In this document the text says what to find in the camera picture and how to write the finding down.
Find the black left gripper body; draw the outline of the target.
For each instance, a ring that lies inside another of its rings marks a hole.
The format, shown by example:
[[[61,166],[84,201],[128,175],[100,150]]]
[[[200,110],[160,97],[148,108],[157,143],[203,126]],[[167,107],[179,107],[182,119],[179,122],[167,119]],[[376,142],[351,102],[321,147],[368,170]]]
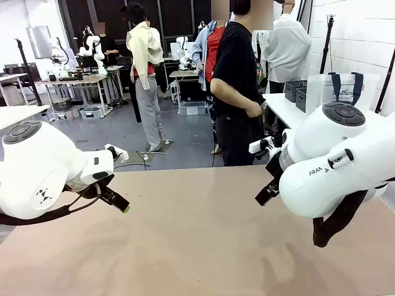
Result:
[[[85,199],[96,199],[106,193],[107,185],[103,182],[96,182],[89,185],[86,189],[80,192],[80,195]]]

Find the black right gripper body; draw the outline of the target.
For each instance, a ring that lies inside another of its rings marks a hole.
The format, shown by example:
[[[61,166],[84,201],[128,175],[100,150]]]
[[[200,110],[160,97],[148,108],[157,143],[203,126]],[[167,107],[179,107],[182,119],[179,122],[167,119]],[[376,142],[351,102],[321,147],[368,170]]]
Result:
[[[283,174],[283,169],[280,166],[281,148],[272,148],[268,154],[269,160],[265,168],[273,176],[273,178],[278,181]]]

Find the person's right hand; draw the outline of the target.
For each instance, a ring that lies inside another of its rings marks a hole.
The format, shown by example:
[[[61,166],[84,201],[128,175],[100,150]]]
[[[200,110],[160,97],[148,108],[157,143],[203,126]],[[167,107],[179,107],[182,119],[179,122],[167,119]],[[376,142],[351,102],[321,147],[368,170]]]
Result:
[[[254,101],[248,101],[245,106],[245,111],[249,118],[255,118],[262,115],[262,108],[261,106]]]

